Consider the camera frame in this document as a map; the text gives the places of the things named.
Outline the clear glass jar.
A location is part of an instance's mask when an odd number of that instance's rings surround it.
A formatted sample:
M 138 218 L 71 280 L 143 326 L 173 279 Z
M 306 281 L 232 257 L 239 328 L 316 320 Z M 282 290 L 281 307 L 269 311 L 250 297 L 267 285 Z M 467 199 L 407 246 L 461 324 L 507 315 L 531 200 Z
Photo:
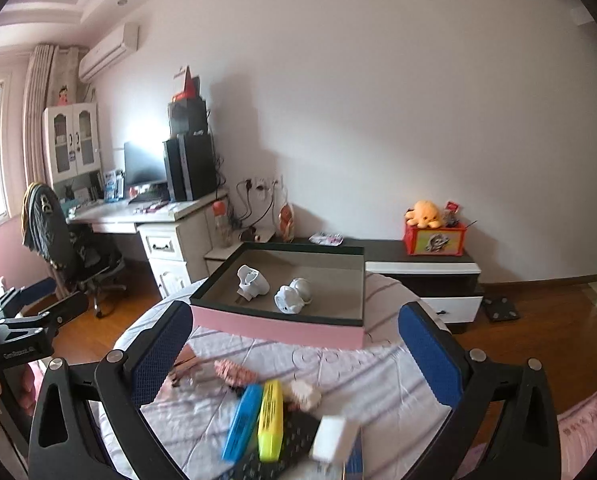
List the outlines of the clear glass jar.
M 184 378 L 190 377 L 193 370 L 200 363 L 201 360 L 193 349 L 188 344 L 185 344 L 168 373 L 168 379 L 172 388 L 178 387 Z

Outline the blue gold slim box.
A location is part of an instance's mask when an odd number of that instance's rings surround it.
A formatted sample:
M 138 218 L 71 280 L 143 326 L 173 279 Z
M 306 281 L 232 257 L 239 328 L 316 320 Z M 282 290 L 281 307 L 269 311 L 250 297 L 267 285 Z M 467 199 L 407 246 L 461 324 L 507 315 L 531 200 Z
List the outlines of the blue gold slim box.
M 341 478 L 343 480 L 362 480 L 363 470 L 362 434 L 357 434 Z

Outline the blue highlighter pen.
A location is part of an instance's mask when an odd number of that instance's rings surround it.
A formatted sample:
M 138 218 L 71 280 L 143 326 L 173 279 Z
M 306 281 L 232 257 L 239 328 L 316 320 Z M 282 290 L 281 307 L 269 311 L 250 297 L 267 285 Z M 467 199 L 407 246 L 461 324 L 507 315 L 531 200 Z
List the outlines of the blue highlighter pen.
M 264 388 L 259 384 L 248 385 L 236 407 L 221 458 L 225 462 L 236 463 L 250 444 L 263 402 Z

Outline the white charger block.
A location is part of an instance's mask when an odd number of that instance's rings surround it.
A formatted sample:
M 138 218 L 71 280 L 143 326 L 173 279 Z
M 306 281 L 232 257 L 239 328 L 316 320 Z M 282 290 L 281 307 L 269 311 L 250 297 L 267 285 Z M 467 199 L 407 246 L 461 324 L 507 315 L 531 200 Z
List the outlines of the white charger block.
M 341 416 L 323 416 L 309 456 L 323 464 L 346 463 L 359 429 L 360 424 L 356 420 Z

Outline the white brick toy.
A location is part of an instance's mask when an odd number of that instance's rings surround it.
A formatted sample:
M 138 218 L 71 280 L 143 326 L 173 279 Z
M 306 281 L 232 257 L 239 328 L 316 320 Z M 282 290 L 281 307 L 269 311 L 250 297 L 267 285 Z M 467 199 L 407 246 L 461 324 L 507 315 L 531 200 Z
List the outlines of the white brick toy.
M 320 390 L 303 379 L 294 379 L 284 384 L 283 396 L 292 408 L 303 412 L 315 410 L 322 400 Z

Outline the yellow highlighter pen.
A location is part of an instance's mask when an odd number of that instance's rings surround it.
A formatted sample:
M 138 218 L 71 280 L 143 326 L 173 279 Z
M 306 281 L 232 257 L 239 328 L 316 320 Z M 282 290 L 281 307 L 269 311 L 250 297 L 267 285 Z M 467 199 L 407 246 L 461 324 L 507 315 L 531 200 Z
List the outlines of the yellow highlighter pen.
M 259 460 L 276 462 L 283 441 L 283 391 L 277 379 L 264 385 L 263 402 L 258 416 L 257 446 Z

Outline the white plug night light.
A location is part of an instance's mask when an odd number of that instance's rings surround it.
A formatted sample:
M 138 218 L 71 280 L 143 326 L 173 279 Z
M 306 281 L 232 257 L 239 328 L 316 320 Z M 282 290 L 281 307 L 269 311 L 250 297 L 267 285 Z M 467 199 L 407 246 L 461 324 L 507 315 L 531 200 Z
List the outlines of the white plug night light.
M 246 301 L 268 294 L 270 285 L 262 272 L 243 264 L 236 271 L 236 275 L 240 281 L 236 292 Z

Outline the white astronaut figure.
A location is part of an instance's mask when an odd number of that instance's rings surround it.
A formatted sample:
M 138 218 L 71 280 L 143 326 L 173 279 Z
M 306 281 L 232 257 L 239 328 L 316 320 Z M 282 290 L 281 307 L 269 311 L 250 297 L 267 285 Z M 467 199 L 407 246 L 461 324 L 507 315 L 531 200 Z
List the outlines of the white astronaut figure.
M 304 278 L 294 278 L 289 285 L 282 285 L 274 295 L 274 304 L 283 314 L 298 314 L 312 302 L 311 286 Z

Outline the black office chair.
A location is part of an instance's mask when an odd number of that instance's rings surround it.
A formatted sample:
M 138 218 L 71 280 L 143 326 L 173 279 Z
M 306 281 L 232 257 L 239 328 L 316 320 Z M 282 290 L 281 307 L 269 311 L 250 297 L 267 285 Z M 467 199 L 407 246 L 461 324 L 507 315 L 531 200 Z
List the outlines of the black office chair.
M 70 226 L 56 192 L 42 182 L 28 186 L 21 220 L 23 245 L 48 263 L 61 294 L 84 292 L 97 318 L 111 314 L 113 308 L 100 305 L 101 296 L 126 289 L 118 281 L 125 260 L 116 245 L 99 240 L 86 226 Z

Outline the black white low cabinet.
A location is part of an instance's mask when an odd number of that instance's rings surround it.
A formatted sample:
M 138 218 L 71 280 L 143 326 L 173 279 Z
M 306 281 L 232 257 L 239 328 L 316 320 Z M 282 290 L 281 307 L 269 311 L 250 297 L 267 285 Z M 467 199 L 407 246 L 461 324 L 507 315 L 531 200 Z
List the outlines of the black white low cabinet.
M 448 325 L 465 325 L 476 318 L 484 298 L 481 268 L 467 253 L 462 256 L 409 256 L 401 240 L 345 240 L 339 246 L 364 250 L 364 323 L 384 322 L 377 296 L 398 292 L 404 304 L 420 299 Z

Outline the white glass door cabinet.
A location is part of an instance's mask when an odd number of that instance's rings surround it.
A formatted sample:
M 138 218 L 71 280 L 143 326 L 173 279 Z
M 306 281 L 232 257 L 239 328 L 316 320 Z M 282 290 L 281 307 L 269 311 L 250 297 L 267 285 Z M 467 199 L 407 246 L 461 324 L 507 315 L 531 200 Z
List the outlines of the white glass door cabinet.
M 101 169 L 96 103 L 47 107 L 42 132 L 51 185 Z

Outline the red printed storage box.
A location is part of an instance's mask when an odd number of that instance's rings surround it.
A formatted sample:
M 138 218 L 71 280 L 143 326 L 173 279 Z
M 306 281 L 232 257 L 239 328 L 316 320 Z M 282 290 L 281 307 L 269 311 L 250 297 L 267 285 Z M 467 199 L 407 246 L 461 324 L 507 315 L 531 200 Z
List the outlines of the red printed storage box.
M 453 228 L 420 229 L 405 225 L 403 242 L 409 256 L 462 256 L 467 227 L 459 222 Z

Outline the black computer tower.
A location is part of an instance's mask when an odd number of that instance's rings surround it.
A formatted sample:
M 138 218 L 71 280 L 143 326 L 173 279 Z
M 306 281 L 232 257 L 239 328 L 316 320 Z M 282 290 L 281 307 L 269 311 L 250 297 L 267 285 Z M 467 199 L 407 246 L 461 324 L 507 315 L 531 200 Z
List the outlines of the black computer tower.
M 218 188 L 212 136 L 179 134 L 164 142 L 164 162 L 172 202 L 193 202 Z

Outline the anatomy torso model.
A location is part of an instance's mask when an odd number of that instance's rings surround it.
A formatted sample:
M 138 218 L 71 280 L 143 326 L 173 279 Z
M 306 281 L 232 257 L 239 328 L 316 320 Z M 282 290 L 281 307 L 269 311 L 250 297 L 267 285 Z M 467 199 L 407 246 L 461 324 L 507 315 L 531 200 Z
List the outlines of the anatomy torso model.
M 295 219 L 293 208 L 285 203 L 279 210 L 279 232 L 283 242 L 291 243 L 295 237 Z

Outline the white air conditioner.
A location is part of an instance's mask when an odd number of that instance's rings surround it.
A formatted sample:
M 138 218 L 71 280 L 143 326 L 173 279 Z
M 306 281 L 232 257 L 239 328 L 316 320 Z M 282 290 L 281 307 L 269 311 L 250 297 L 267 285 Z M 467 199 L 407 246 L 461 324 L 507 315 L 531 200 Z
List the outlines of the white air conditioner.
M 140 26 L 137 23 L 125 23 L 110 32 L 79 62 L 79 79 L 82 82 L 91 82 L 103 70 L 136 52 L 139 30 Z

